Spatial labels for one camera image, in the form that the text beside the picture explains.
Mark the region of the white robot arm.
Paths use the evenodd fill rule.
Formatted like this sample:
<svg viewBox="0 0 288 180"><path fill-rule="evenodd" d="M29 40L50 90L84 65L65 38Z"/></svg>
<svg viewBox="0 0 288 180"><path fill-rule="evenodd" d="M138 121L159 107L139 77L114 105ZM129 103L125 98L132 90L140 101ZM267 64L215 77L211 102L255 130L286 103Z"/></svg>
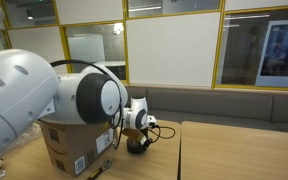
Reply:
<svg viewBox="0 0 288 180"><path fill-rule="evenodd" d="M108 122L134 130L157 125L146 99L129 97L107 67L88 62L79 73L56 73L63 63L49 63L27 50L0 50L0 153L38 119L68 125Z"/></svg>

